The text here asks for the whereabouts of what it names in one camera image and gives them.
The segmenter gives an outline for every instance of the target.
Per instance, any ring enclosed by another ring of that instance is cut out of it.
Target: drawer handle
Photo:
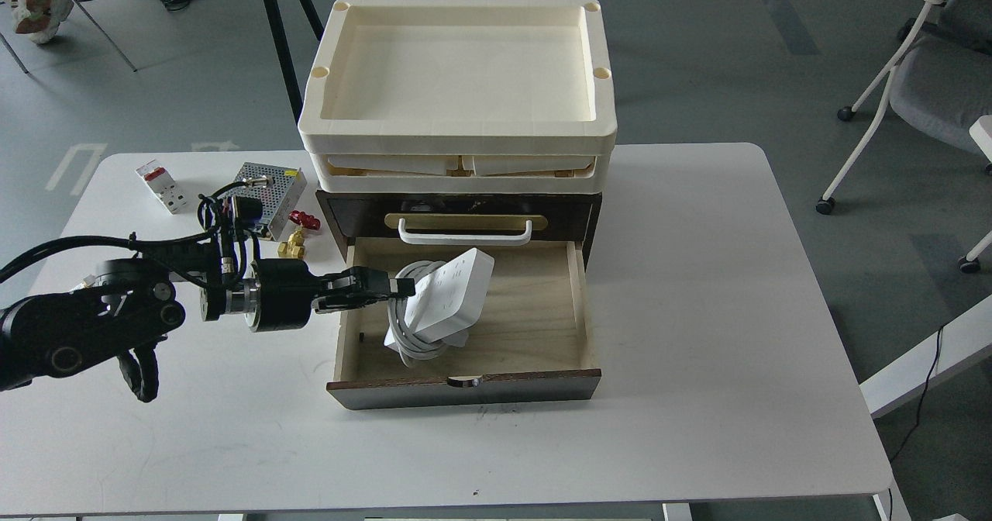
[[[407,219],[400,219],[400,240],[419,246],[523,246],[531,241],[534,223],[524,223],[522,234],[417,234],[407,231]]]

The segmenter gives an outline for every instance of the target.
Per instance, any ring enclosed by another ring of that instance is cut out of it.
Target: white table
[[[117,154],[64,234],[198,231],[134,169],[189,192],[304,151]],[[313,182],[313,174],[308,178]],[[298,207],[315,212],[309,188]],[[267,245],[273,253],[274,246]],[[49,259],[69,288],[113,249]],[[313,271],[338,271],[326,229]],[[158,400],[113,361],[0,394],[0,515],[277,511],[870,495],[892,481],[867,405],[764,154],[617,147],[588,267],[603,379],[588,402],[350,412],[326,394],[336,316],[251,333],[189,319],[159,345]]]

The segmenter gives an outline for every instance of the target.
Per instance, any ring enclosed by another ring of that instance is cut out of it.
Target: chair wheel
[[[978,273],[982,269],[982,264],[978,263],[978,259],[969,261],[965,256],[957,260],[957,269],[960,269],[961,273]]]
[[[830,199],[821,198],[818,202],[816,202],[816,212],[822,215],[829,215],[830,213],[833,213],[834,203],[836,202],[833,200],[833,197]]]

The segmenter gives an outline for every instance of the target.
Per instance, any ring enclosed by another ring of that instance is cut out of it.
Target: robotic arm
[[[389,278],[385,271],[351,267],[315,276],[302,260],[258,258],[258,241],[248,227],[261,216],[261,202],[224,195],[262,181],[235,182],[201,196],[198,214],[205,231],[199,235],[153,242],[134,235],[127,240],[63,238],[4,267],[0,281],[71,248],[109,245],[137,252],[131,259],[99,264],[86,287],[28,296],[0,309],[0,391],[26,386],[38,376],[68,377],[116,356],[134,394],[152,401],[159,385],[155,347],[185,320],[176,301],[176,280],[201,288],[204,321],[243,313],[252,331],[296,330],[307,324],[311,312],[340,312],[414,295],[411,278]],[[252,276],[245,277],[249,238],[255,259]]]

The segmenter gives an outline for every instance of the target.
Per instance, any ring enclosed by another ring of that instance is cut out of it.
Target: white power strip
[[[482,315],[493,263],[492,256],[472,248],[417,281],[404,316],[411,332],[425,342],[464,347],[468,327]],[[392,326],[383,344],[399,352]]]

